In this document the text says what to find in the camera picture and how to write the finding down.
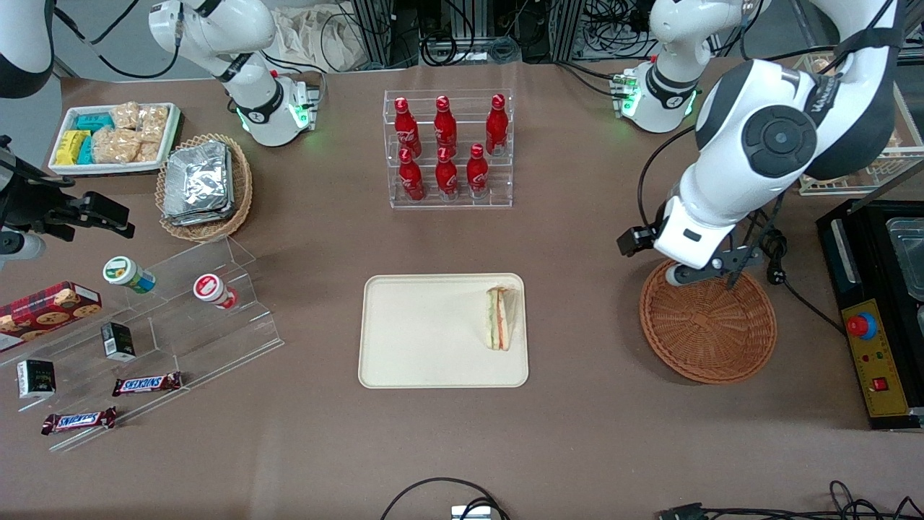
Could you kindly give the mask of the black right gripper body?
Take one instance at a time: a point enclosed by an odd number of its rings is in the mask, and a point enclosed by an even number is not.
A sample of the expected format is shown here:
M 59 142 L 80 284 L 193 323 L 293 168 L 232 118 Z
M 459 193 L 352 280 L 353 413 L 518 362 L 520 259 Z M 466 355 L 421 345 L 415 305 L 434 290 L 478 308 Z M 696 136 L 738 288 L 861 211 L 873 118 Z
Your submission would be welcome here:
M 63 189 L 75 181 L 46 175 L 29 162 L 13 154 L 9 136 L 1 137 L 2 151 L 2 226 L 20 233 L 49 234 L 61 241 L 73 241 L 75 230 L 56 221 L 58 211 L 69 217 L 73 196 Z

